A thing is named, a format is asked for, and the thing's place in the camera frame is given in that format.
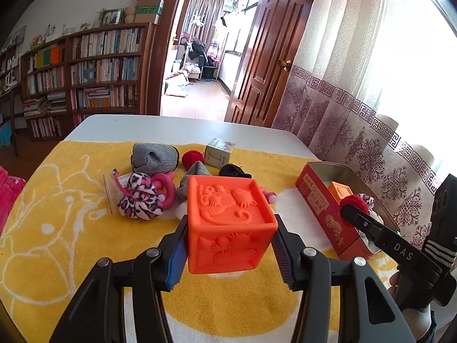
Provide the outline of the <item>right gloved hand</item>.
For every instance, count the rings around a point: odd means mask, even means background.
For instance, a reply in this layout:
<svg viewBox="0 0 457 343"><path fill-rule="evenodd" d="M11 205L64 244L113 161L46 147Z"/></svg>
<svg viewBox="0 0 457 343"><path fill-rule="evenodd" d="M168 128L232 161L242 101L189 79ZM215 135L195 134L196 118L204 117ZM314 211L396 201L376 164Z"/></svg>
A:
<svg viewBox="0 0 457 343"><path fill-rule="evenodd" d="M396 300L399 279L400 271L397 271L389 280L390 287L388 292L394 300ZM416 342L433 342L436 323L432 317L431 307L426 307L424 310L405 309L402 314Z"/></svg>

